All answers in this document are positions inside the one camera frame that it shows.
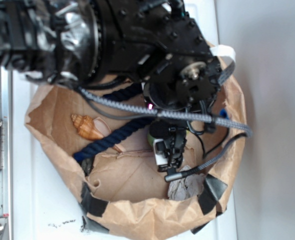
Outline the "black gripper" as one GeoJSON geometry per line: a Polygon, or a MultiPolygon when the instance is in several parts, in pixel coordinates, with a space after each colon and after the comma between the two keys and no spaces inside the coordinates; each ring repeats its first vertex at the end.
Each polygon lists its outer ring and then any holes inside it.
{"type": "Polygon", "coordinates": [[[175,172],[184,156],[187,130],[166,121],[154,121],[149,127],[148,142],[153,148],[158,172],[175,172]]]}

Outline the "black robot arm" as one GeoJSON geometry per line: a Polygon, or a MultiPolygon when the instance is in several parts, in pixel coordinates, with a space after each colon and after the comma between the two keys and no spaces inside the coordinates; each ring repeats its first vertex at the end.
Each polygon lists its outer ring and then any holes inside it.
{"type": "Polygon", "coordinates": [[[218,57],[182,0],[0,0],[0,67],[80,94],[91,107],[142,94],[145,111],[76,152],[93,157],[150,125],[161,172],[183,163],[188,113],[210,114],[223,84],[218,57]]]}

